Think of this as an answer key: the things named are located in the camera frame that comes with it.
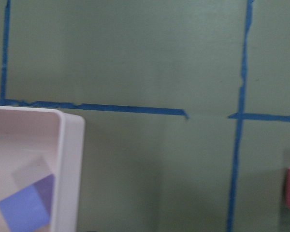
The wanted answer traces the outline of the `pink plastic bin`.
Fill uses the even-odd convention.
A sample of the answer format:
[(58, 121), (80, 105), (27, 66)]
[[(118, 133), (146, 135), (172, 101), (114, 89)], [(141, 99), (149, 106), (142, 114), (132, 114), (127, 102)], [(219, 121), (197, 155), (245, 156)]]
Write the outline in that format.
[[(85, 120), (55, 109), (0, 106), (0, 200), (53, 174), (49, 226), (76, 231)], [(7, 232), (0, 212), (0, 232)]]

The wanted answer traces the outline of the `purple foam block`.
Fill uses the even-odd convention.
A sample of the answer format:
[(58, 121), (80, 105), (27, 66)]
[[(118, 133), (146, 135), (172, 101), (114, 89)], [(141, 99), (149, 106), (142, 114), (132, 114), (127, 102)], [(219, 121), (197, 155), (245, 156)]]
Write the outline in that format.
[(10, 232), (36, 232), (50, 224), (54, 181), (54, 175), (48, 175), (0, 200)]

